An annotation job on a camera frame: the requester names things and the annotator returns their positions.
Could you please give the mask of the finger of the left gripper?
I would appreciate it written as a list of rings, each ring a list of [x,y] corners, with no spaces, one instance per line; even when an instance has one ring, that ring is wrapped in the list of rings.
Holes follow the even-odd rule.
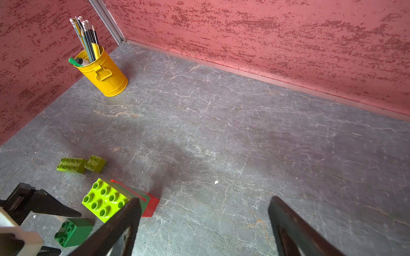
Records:
[[[61,249],[58,248],[42,246],[37,256],[59,256],[61,252]]]
[[[6,200],[1,200],[1,208],[21,225],[30,212],[80,218],[82,213],[65,206],[43,189],[20,183]]]

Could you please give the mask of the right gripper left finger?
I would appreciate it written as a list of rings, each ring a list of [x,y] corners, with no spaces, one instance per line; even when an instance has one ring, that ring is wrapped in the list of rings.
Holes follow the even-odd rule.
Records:
[[[71,256],[131,256],[142,216],[140,200],[131,199]]]

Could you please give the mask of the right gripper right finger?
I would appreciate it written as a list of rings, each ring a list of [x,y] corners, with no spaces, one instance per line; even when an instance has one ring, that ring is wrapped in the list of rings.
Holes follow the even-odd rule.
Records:
[[[268,208],[278,255],[342,256],[343,253],[325,240],[281,198],[271,198]]]

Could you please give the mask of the dark green 2x2 brick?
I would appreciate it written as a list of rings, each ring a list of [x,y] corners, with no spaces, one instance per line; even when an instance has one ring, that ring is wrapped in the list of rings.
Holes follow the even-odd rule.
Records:
[[[93,227],[86,219],[68,218],[55,233],[54,239],[62,247],[78,246],[86,241]]]

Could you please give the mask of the lime 2x4 brick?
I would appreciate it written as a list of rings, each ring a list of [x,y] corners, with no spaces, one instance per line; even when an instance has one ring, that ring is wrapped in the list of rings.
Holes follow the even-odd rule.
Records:
[[[56,170],[61,172],[73,172],[83,174],[85,171],[86,159],[81,158],[62,158]]]
[[[99,178],[83,197],[82,204],[106,223],[133,198],[141,199],[119,184]]]

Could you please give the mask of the red 2x4 brick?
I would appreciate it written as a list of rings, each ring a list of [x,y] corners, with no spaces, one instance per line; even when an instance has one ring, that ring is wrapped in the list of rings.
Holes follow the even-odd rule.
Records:
[[[145,207],[145,209],[142,212],[142,218],[151,218],[160,202],[160,199],[153,196],[152,194],[145,192],[145,191],[141,191],[139,189],[135,189],[135,188],[130,188],[127,187],[126,185],[124,185],[123,183],[113,180],[111,179],[111,182],[118,184],[119,186],[122,186],[124,189],[127,189],[128,191],[132,191],[134,194],[138,194],[140,197],[144,197],[146,199],[146,203],[147,206]]]

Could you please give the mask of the lime 2x2 brick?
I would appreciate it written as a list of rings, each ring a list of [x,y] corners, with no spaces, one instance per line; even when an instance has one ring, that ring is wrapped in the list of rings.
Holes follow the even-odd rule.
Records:
[[[91,155],[89,160],[85,163],[84,167],[87,170],[90,170],[95,173],[100,173],[103,167],[106,164],[106,160],[98,157],[96,155]]]

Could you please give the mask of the dark green 2x4 brick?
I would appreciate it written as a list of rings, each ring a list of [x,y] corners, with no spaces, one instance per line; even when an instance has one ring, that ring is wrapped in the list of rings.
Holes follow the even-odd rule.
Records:
[[[139,198],[139,200],[140,200],[140,205],[141,205],[141,208],[142,208],[142,212],[143,212],[143,210],[145,209],[145,207],[147,206],[147,203],[145,202],[146,201],[146,199],[144,198],[144,197],[140,197],[138,194],[134,194],[132,191],[130,192],[130,191],[128,191],[128,193],[129,194],[133,194],[134,196],[136,196],[137,198]]]

